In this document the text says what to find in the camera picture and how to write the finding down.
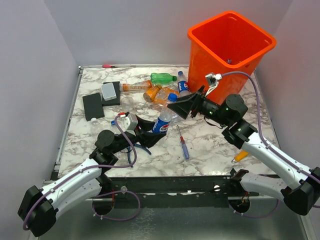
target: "orange bin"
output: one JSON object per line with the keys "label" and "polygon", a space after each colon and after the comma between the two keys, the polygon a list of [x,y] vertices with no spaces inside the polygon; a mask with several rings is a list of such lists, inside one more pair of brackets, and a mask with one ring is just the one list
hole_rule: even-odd
{"label": "orange bin", "polygon": [[[276,39],[262,28],[234,11],[223,12],[188,31],[191,40],[188,85],[192,93],[202,85],[208,90],[206,75],[231,71],[253,73],[265,53],[276,46]],[[222,104],[229,94],[238,94],[247,77],[225,76],[208,96]]]}

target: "wall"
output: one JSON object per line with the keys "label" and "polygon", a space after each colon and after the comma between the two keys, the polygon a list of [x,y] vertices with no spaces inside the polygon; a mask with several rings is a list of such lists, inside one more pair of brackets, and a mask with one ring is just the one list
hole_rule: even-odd
{"label": "wall", "polygon": [[[319,9],[319,1],[294,0],[257,70],[281,148],[311,168],[320,166]],[[320,239],[320,210],[311,216]]]}
{"label": "wall", "polygon": [[275,33],[292,0],[44,0],[80,65],[187,64],[190,27],[234,10]]}
{"label": "wall", "polygon": [[42,0],[0,2],[0,238],[21,240],[25,191],[50,177],[77,64]]}

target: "pepsi label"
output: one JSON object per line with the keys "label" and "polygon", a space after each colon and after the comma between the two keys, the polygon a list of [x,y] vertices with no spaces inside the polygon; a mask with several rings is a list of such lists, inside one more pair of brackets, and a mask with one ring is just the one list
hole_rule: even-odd
{"label": "pepsi label", "polygon": [[189,86],[186,81],[178,82],[178,88],[179,88],[179,93],[181,93],[182,91],[189,91]]}
{"label": "pepsi label", "polygon": [[166,133],[168,131],[170,122],[162,121],[161,119],[157,119],[155,124],[153,125],[152,132],[153,133]]}

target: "bottle cap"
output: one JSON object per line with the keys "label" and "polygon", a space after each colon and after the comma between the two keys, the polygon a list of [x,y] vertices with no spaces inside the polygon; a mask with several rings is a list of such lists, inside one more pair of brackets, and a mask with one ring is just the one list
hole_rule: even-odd
{"label": "bottle cap", "polygon": [[168,100],[171,101],[171,102],[176,102],[178,99],[178,96],[175,95],[174,93],[170,93],[169,96],[168,96]]}

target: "pliers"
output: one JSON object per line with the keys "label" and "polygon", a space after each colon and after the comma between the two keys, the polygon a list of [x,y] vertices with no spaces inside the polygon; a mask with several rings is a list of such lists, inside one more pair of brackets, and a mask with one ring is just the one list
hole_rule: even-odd
{"label": "pliers", "polygon": [[[141,145],[139,145],[139,144],[134,144],[134,147],[136,147],[136,148],[139,148],[139,149],[143,149],[143,150],[145,150],[149,155],[151,155],[151,152],[147,149],[147,148],[145,148],[145,147],[143,147],[143,146],[141,146]],[[131,153],[131,147],[130,146],[128,146],[127,148],[127,155],[128,155],[128,162],[129,162],[129,164],[131,164],[131,159],[130,159],[130,153]]]}

